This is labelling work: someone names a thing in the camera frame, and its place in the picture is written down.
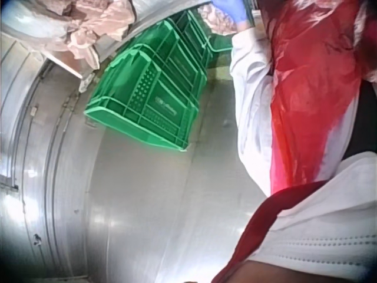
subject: white lab coat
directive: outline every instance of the white lab coat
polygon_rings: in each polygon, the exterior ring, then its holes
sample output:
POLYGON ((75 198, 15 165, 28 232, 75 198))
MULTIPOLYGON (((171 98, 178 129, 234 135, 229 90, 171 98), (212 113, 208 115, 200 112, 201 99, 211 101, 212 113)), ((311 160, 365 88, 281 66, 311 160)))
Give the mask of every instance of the white lab coat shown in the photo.
MULTIPOLYGON (((251 28, 233 37, 230 74, 236 96, 239 156, 266 196, 271 195, 273 77, 268 75, 270 63, 270 42, 263 30, 251 28)), ((335 174, 350 141, 357 106, 358 98, 351 102, 343 119, 329 133, 314 182, 328 180, 335 174)))

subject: blue glove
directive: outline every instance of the blue glove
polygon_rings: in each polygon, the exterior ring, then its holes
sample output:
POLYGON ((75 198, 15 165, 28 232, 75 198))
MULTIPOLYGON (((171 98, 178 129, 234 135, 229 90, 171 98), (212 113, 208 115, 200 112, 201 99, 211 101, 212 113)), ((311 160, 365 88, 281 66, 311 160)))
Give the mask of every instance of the blue glove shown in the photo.
POLYGON ((249 19, 243 0, 212 0, 212 3, 218 9, 227 13, 236 24, 249 19))

